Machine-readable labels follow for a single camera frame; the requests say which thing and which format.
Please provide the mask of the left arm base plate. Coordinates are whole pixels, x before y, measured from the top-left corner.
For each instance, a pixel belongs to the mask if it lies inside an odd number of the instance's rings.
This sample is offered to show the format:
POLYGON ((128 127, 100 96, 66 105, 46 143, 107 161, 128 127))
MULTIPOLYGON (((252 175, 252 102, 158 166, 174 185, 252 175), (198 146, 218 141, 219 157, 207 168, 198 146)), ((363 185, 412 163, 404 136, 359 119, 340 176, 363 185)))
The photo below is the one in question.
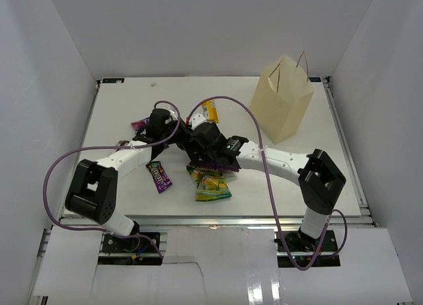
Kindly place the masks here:
POLYGON ((156 253, 151 242, 146 238, 119 239, 111 234, 105 234, 102 253, 156 253))

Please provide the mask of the brown purple M&M's packet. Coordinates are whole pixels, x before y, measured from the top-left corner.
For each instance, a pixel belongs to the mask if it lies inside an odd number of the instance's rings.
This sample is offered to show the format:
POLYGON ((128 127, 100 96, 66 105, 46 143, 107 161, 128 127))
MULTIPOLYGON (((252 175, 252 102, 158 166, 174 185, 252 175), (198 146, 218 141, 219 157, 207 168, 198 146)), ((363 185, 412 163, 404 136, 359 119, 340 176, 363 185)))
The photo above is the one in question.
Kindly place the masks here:
POLYGON ((165 192, 173 185, 160 161, 150 161, 145 166, 150 172, 159 194, 165 192))

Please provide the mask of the dark blue snack bag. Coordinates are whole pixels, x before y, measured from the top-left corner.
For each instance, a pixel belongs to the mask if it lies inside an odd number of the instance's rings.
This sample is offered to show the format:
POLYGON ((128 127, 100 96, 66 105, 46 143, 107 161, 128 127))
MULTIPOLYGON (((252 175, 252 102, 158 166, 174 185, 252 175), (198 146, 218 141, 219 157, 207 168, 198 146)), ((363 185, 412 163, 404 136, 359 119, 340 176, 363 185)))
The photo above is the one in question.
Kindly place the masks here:
POLYGON ((223 166, 220 165, 218 163, 202 163, 202 164, 194 164, 194 163, 189 163, 187 165, 187 167, 192 168, 192 169, 198 169, 198 170, 202 170, 202 171, 215 171, 215 172, 220 172, 220 173, 227 173, 227 172, 234 172, 234 173, 238 173, 239 172, 239 168, 237 167, 233 167, 233 166, 223 166))

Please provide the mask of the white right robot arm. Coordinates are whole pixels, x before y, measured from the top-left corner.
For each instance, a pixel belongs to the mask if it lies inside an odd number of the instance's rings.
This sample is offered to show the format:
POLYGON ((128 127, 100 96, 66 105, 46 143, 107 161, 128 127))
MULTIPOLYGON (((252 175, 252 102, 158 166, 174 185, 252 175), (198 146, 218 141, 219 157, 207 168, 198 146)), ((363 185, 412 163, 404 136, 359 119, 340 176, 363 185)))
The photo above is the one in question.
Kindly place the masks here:
POLYGON ((289 153, 261 147, 240 136, 226 138, 216 124, 203 122, 187 127, 186 153, 198 169, 267 171, 301 189, 306 205, 298 242, 314 251, 323 242, 321 232, 346 184, 346 178, 327 152, 289 153))

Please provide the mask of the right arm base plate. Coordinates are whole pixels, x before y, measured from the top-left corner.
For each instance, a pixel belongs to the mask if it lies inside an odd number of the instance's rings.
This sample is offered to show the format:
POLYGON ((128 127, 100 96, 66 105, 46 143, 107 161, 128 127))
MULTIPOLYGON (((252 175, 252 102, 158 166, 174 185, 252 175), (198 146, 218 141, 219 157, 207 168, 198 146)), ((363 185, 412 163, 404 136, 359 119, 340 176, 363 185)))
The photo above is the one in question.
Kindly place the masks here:
MULTIPOLYGON (((312 253, 316 250, 319 243, 319 239, 309 238, 308 236, 305 236, 304 238, 301 237, 298 231, 284 232, 284 238, 291 253, 312 253)), ((336 242, 334 232, 332 230, 328 230, 325 234, 321 251, 335 252, 337 249, 338 244, 336 242)))

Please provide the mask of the brown white snack packet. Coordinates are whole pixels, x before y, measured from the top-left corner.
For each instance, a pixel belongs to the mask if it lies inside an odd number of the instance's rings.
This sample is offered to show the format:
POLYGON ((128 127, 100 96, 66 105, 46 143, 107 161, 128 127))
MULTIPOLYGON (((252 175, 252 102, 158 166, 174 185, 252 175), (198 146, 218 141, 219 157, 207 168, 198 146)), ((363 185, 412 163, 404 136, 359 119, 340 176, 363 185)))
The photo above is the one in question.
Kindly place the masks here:
POLYGON ((127 146, 129 144, 128 140, 120 140, 116 145, 117 146, 127 146))

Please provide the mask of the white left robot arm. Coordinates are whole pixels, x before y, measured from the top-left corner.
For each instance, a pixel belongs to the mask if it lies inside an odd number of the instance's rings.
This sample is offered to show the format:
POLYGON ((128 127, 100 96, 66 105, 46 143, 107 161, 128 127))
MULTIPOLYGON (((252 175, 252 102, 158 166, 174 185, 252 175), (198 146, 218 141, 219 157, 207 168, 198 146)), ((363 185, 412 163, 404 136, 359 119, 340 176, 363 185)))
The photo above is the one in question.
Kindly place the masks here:
POLYGON ((65 208, 116 235, 117 244, 124 251, 135 250, 139 245, 139 226, 116 209, 118 183, 157 157, 176 134, 180 123, 179 113, 153 109, 145 129, 146 137, 139 136, 126 146, 116 146, 114 153, 96 161, 81 160, 74 172, 65 208))

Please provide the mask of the purple Fox's berries bag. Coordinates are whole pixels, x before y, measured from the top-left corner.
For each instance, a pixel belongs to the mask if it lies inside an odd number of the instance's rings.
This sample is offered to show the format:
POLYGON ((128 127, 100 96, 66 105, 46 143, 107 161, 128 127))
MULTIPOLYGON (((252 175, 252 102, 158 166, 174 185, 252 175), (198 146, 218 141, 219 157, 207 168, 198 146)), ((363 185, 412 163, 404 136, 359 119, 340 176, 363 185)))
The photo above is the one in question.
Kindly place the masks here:
POLYGON ((140 130, 143 131, 148 124, 149 124, 149 117, 131 123, 133 129, 136 132, 140 130))

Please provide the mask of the green yellow Fox's candy bag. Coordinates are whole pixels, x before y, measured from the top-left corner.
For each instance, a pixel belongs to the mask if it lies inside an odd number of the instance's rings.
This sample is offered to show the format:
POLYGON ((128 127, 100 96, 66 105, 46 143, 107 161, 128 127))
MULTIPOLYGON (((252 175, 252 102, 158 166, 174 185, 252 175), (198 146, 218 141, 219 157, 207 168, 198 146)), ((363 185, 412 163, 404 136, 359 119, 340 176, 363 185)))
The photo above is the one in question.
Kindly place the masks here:
POLYGON ((224 176, 218 171, 208 171, 186 167, 193 182, 196 184, 196 201, 210 202, 232 197, 224 176))

